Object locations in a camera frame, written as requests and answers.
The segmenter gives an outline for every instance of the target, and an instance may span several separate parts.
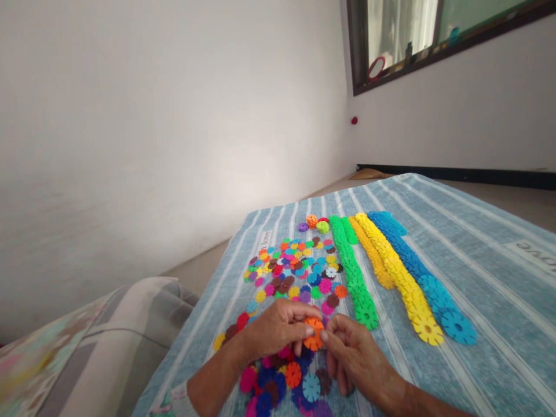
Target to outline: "forearm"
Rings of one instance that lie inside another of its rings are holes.
[[[218,415],[243,370],[252,362],[243,339],[243,333],[237,334],[189,379],[189,399],[201,417]]]
[[[398,416],[430,416],[430,417],[470,417],[471,414],[461,411],[422,389],[406,383],[404,397],[390,409],[384,409],[389,417]]]

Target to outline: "white wall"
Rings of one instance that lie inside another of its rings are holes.
[[[339,0],[0,4],[0,342],[347,175]]]
[[[345,7],[343,26],[351,86]],[[359,119],[352,158],[556,171],[554,39],[553,14],[352,97],[350,115]]]

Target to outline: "blue striped blanket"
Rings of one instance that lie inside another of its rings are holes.
[[[377,282],[363,247],[353,246],[379,316],[372,334],[394,368],[476,415],[556,415],[556,235],[416,174],[250,213],[133,415],[159,408],[169,390],[214,354],[216,336],[259,290],[244,282],[244,273],[264,240],[271,246],[285,238],[310,240],[318,232],[297,227],[309,214],[342,217],[382,210],[407,229],[405,242],[477,330],[471,346],[449,337],[437,347],[423,343],[399,293]],[[345,284],[344,274],[340,281]],[[267,299],[263,308],[271,302]],[[336,311],[355,317],[350,297]],[[312,367],[322,366],[322,355],[315,358]],[[275,415],[299,415],[289,395]],[[244,415],[249,398],[236,387],[221,414]],[[380,415],[358,393],[341,398],[336,383],[327,401],[334,415]]]

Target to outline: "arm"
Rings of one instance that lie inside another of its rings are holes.
[[[313,328],[301,323],[320,312],[303,303],[278,299],[244,330],[235,335],[187,382],[189,400],[202,417],[216,416],[232,392],[243,370],[254,360],[275,354],[294,344],[301,354],[301,343]]]
[[[392,368],[367,328],[342,314],[327,324],[320,337],[327,348],[328,373],[345,396],[353,386],[390,417],[469,417],[405,381]]]
[[[254,357],[239,332],[187,382],[187,393],[200,416],[216,416],[243,370]]]

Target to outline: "floor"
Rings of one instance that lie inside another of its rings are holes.
[[[351,188],[380,180],[341,180],[309,197],[318,197],[344,188]],[[502,185],[474,184],[471,182],[440,181],[471,194],[487,203],[515,214],[537,226],[556,233],[556,191],[544,191]],[[176,277],[180,283],[201,296],[220,258],[226,251],[228,240],[203,254],[165,272],[164,276]]]

